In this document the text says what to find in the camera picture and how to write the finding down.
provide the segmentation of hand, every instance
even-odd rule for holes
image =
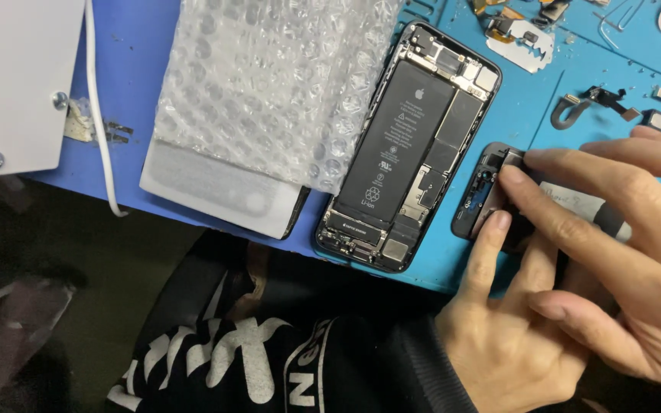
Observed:
[[[528,151],[524,160],[619,210],[632,227],[626,245],[558,206],[519,169],[504,167],[500,182],[547,239],[601,281],[622,313],[614,320],[564,291],[535,294],[530,305],[618,370],[661,383],[661,133],[637,127],[629,139],[581,149]]]
[[[481,413],[529,411],[570,399],[588,351],[533,312],[527,296],[551,290],[557,247],[535,233],[501,300],[489,300],[511,215],[486,221],[458,294],[436,317],[451,364]]]

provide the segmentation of blue table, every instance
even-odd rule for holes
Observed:
[[[620,1],[614,0],[607,11]],[[537,2],[511,2],[512,7],[529,17],[539,8]],[[637,5],[639,0],[631,2]],[[412,285],[454,293],[470,245],[453,236],[450,222],[469,180],[469,172],[474,169],[477,157],[486,145],[501,141],[521,149],[530,146],[577,147],[589,140],[628,136],[629,129],[637,121],[627,123],[611,109],[596,106],[586,111],[570,129],[556,131],[550,125],[549,114],[561,96],[580,93],[601,83],[612,91],[627,89],[625,107],[661,110],[660,102],[646,97],[651,94],[653,85],[661,86],[661,32],[656,25],[661,1],[648,0],[623,33],[612,31],[611,38],[619,46],[619,49],[612,50],[598,33],[599,20],[593,15],[593,11],[603,13],[603,10],[584,0],[574,0],[565,13],[565,21],[555,31],[557,50],[552,63],[534,75],[486,47],[482,29],[465,0],[412,0],[409,3],[400,13],[401,21],[424,18],[435,23],[447,34],[497,63],[503,71],[503,84],[410,268],[401,274],[384,274],[355,263],[346,264]],[[618,20],[627,8],[621,7],[615,13],[615,19]],[[94,11],[98,86],[104,119],[134,129],[128,143],[110,146],[118,202],[186,223],[221,229],[278,249],[318,257],[311,243],[311,234],[327,201],[326,194],[312,192],[289,238],[279,241],[166,201],[139,188],[155,107],[179,16],[179,1],[95,0]],[[565,43],[571,34],[575,41]],[[81,34],[70,92],[76,99],[87,96],[84,45]],[[59,168],[28,176],[106,199],[101,158],[95,143],[65,139]],[[500,272],[510,274],[516,262],[503,254],[500,258]],[[495,290],[507,284],[506,276],[498,280]]]

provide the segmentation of bubble wrap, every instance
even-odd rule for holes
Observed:
[[[156,139],[337,194],[398,0],[183,0]]]

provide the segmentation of dark floor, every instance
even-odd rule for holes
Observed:
[[[68,354],[78,410],[99,411],[162,285],[204,228],[142,211],[115,218],[105,201],[24,182],[27,211],[0,202],[0,265],[1,254],[13,265],[56,259],[87,276],[54,339]]]

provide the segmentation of metal plate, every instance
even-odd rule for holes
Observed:
[[[58,166],[83,0],[0,2],[0,174]]]

